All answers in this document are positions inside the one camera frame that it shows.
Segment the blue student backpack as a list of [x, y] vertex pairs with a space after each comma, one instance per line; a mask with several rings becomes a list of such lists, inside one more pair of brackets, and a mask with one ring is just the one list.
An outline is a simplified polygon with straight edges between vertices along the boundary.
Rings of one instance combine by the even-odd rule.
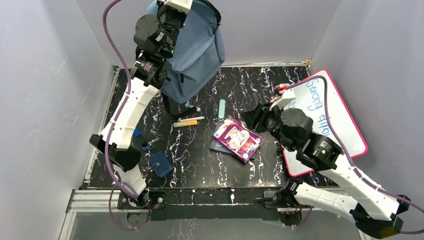
[[221, 14], [208, 0], [195, 0], [180, 30], [171, 70], [161, 86], [165, 110], [177, 121], [196, 111], [196, 107], [172, 112], [170, 100], [185, 104], [217, 73], [225, 61], [225, 47], [220, 33]]

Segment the teal eraser case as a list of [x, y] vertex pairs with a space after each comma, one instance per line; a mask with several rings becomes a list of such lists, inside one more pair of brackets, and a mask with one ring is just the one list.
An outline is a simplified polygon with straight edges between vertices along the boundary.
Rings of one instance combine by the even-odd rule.
[[225, 118], [226, 101], [221, 99], [218, 106], [218, 120], [223, 121]]

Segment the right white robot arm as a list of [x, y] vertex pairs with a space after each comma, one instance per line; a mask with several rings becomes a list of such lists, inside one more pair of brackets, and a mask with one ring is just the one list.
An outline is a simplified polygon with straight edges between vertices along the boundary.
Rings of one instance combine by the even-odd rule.
[[388, 196], [350, 165], [345, 151], [331, 138], [313, 131], [313, 120], [301, 109], [278, 109], [259, 104], [241, 117], [250, 130], [270, 133], [283, 148], [295, 153], [304, 166], [332, 179], [345, 195], [288, 179], [280, 192], [265, 193], [258, 202], [268, 208], [307, 205], [343, 217], [375, 239], [398, 235], [404, 225], [400, 214], [409, 209], [404, 195]]

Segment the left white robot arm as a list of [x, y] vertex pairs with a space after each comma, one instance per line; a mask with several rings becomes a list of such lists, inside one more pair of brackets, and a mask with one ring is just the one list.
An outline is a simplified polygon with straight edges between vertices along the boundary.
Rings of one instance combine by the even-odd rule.
[[156, 4], [156, 14], [145, 14], [136, 22], [133, 41], [137, 57], [132, 68], [123, 63], [126, 90], [105, 128], [89, 140], [103, 153], [115, 186], [137, 208], [147, 206], [150, 198], [139, 168], [141, 152], [131, 146], [131, 141], [144, 111], [171, 70], [168, 60], [174, 55], [192, 1], [158, 0]]

